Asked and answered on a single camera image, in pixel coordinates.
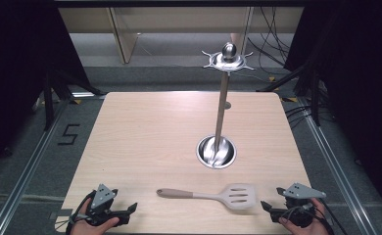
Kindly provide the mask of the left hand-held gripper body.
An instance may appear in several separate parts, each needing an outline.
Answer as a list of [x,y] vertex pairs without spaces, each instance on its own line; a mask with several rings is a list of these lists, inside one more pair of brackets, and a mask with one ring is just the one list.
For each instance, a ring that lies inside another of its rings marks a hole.
[[128,224],[129,216],[117,216],[117,211],[111,210],[111,205],[115,196],[111,189],[104,184],[100,184],[97,190],[92,192],[92,199],[86,209],[87,223],[92,226],[99,226],[113,217],[117,217],[117,226]]

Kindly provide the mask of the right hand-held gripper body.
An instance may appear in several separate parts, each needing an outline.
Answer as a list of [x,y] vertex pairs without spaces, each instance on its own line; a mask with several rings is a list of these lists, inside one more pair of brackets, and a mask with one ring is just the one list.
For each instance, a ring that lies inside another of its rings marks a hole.
[[323,199],[326,194],[310,188],[301,183],[293,183],[286,189],[285,209],[275,209],[277,215],[270,215],[273,222],[278,222],[280,217],[290,220],[296,226],[305,228],[312,223],[315,216],[315,206],[310,201],[312,198]]

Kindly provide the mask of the grey slotted spatula brown handle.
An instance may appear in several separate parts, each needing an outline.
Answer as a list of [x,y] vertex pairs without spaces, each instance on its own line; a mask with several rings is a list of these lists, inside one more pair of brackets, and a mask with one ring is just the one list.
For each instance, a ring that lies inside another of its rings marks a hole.
[[247,210],[257,203],[256,189],[252,184],[234,183],[227,185],[217,194],[206,194],[179,189],[162,188],[157,195],[170,199],[207,199],[223,203],[231,210]]

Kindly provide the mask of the metal utensil rack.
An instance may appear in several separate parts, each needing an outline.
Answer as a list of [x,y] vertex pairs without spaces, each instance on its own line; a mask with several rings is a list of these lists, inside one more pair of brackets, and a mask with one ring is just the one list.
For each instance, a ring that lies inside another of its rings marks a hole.
[[236,158],[236,147],[227,137],[222,135],[222,128],[227,107],[227,94],[229,79],[233,72],[242,69],[249,70],[247,66],[247,55],[237,53],[237,47],[231,42],[224,44],[219,52],[209,54],[209,63],[205,66],[222,72],[219,89],[217,116],[215,122],[215,133],[206,136],[197,145],[198,160],[206,167],[222,169],[231,165]]

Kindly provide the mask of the person's right hand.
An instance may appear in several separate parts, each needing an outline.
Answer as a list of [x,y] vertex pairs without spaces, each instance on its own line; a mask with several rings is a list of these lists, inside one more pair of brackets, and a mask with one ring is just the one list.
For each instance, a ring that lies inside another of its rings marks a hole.
[[330,235],[324,224],[321,222],[321,220],[324,219],[324,205],[316,198],[312,198],[310,201],[318,210],[318,213],[316,214],[316,218],[309,226],[305,228],[296,226],[290,220],[284,217],[279,218],[279,223],[285,227],[292,235]]

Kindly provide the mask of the person's left hand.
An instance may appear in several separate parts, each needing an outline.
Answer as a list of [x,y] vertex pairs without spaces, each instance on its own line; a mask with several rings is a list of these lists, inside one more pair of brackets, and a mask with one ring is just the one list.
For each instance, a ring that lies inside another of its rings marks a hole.
[[70,235],[104,235],[109,229],[113,228],[119,219],[113,217],[99,226],[92,226],[84,219],[77,219],[72,225]]

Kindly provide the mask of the black metal stand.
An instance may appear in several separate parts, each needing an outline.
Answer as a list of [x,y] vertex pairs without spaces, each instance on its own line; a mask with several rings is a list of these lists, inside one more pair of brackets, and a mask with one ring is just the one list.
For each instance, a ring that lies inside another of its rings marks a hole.
[[95,96],[106,95],[106,92],[93,87],[88,79],[82,80],[63,70],[48,70],[43,79],[43,95],[46,115],[45,130],[48,130],[55,120],[52,91],[55,91],[61,100],[68,101],[72,97],[72,93],[69,89],[70,84],[83,88]]
[[261,88],[260,92],[271,92],[296,77],[298,78],[298,81],[295,85],[294,91],[297,96],[304,96],[308,90],[310,91],[311,117],[314,123],[317,126],[320,126],[320,121],[318,117],[319,77],[317,74],[317,70],[310,62],[304,63],[297,69],[284,75],[277,82],[272,82],[266,88]]

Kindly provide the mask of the black curtain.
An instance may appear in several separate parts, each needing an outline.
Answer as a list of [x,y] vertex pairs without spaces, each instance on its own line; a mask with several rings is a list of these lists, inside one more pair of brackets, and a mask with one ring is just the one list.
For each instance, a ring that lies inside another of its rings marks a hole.
[[0,157],[53,71],[89,82],[54,0],[0,0]]
[[310,0],[286,68],[325,40],[317,68],[344,134],[382,198],[382,0]]

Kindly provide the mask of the light wooden desk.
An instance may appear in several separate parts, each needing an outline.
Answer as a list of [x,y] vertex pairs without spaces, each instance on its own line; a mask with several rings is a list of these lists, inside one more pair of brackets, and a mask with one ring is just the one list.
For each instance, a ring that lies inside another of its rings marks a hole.
[[61,8],[70,33],[111,33],[120,61],[130,62],[139,33],[228,33],[239,51],[251,33],[297,30],[302,7]]

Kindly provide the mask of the aluminium floor rail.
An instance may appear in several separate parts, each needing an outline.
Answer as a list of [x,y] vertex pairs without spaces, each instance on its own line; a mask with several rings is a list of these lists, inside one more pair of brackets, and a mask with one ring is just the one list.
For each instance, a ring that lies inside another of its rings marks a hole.
[[358,194],[354,190],[346,172],[342,169],[321,126],[317,125],[312,117],[306,117],[306,121],[361,234],[377,235],[377,231],[370,220],[368,212],[358,198]]
[[0,159],[0,235],[59,235],[59,218],[101,98],[56,104],[53,125],[44,129],[44,109],[24,124]]

